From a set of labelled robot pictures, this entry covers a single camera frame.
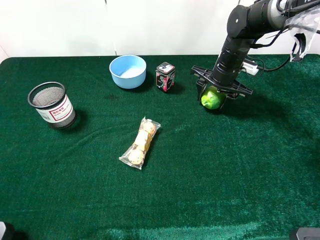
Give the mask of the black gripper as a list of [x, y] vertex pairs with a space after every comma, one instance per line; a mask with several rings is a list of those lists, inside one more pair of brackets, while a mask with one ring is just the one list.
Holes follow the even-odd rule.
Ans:
[[231, 68], [215, 66], [213, 70], [210, 70], [194, 65], [191, 68], [190, 73], [197, 77], [196, 89], [198, 101], [201, 100], [208, 84], [216, 87], [220, 93], [225, 94], [219, 110], [222, 110], [229, 97], [237, 98], [238, 96], [246, 96], [253, 93], [250, 88], [247, 88], [237, 81], [237, 77], [240, 74], [239, 69], [234, 70]]

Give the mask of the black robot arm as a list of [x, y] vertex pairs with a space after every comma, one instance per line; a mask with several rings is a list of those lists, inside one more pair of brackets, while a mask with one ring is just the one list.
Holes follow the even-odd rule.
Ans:
[[267, 48], [259, 44], [264, 35], [276, 32], [277, 39], [286, 30], [295, 40], [288, 62], [299, 62], [307, 54], [315, 34], [319, 34], [318, 0], [256, 0], [250, 6], [237, 5], [227, 21], [227, 37], [213, 69], [191, 68], [197, 76], [197, 100], [208, 110], [220, 109], [226, 99], [252, 94], [237, 81], [241, 71], [255, 75], [266, 70], [248, 59], [250, 49]]

